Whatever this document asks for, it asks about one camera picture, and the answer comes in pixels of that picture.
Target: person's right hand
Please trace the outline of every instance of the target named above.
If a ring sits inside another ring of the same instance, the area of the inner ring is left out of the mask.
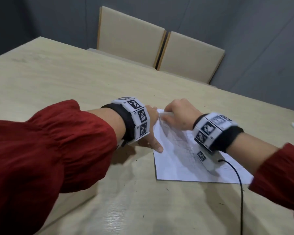
[[[165,111],[173,112],[174,116],[163,114],[161,119],[179,130],[193,130],[196,119],[203,115],[184,98],[173,100],[165,107]]]

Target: black and white square marker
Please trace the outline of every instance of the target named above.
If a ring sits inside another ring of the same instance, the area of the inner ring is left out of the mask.
[[[211,132],[215,129],[216,127],[210,123],[207,122],[204,124],[204,126],[201,127],[201,130],[204,131],[205,134],[207,134],[209,136],[209,134],[211,134]]]
[[[117,100],[127,100],[127,99],[131,99],[132,97],[121,97],[121,98],[118,98]]]
[[[204,160],[206,160],[207,158],[205,157],[205,155],[199,151],[199,153],[197,153],[197,156],[199,157],[199,159],[203,162]]]
[[[138,104],[135,100],[130,100],[127,103],[129,103],[134,109],[141,108],[141,105]]]
[[[223,124],[225,122],[225,119],[221,118],[219,115],[217,115],[217,116],[213,117],[210,121],[212,123],[214,123],[215,125],[220,125],[220,124]]]
[[[146,123],[143,123],[141,126],[140,126],[140,134],[139,136],[142,136],[143,134],[145,134],[147,132],[147,122]]]
[[[137,111],[137,113],[141,122],[145,122],[147,120],[147,116],[144,109]]]
[[[198,134],[196,135],[196,137],[195,137],[195,140],[198,140],[199,142],[201,142],[202,144],[204,144],[204,142],[206,141],[206,139],[207,139],[207,136],[206,135],[204,135],[204,133],[202,133],[202,132],[198,132]]]
[[[227,121],[232,121],[232,120],[230,120],[229,118],[225,117],[224,115],[219,115],[219,116],[221,116],[222,118],[224,118],[224,119],[227,120]]]

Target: gathered sleeve fabric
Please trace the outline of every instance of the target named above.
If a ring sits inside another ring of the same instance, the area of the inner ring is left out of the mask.
[[[249,189],[294,210],[294,146],[287,143],[268,158],[256,171]]]
[[[0,121],[0,234],[34,234],[59,193],[102,179],[116,149],[114,130],[74,100],[26,122]]]

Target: wooden table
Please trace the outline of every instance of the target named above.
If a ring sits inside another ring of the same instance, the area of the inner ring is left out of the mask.
[[[159,108],[187,98],[269,143],[294,144],[292,110],[41,37],[0,56],[0,119],[24,121],[67,99],[89,110],[125,95]],[[156,181],[152,150],[135,150],[111,165],[94,198],[40,233],[239,234],[239,185]],[[244,187],[245,234],[294,234],[292,211]]]

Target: person's left hand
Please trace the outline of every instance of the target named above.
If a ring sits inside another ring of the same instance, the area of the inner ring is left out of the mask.
[[[158,118],[159,118],[159,113],[157,111],[157,107],[151,107],[151,106],[146,106],[149,117],[150,117],[150,128],[149,128],[149,134],[143,137],[141,140],[138,141],[138,144],[141,146],[148,146],[154,150],[156,150],[159,153],[163,152],[163,147],[161,144],[158,142],[158,140],[155,138],[154,135],[154,130],[153,126],[156,124]]]

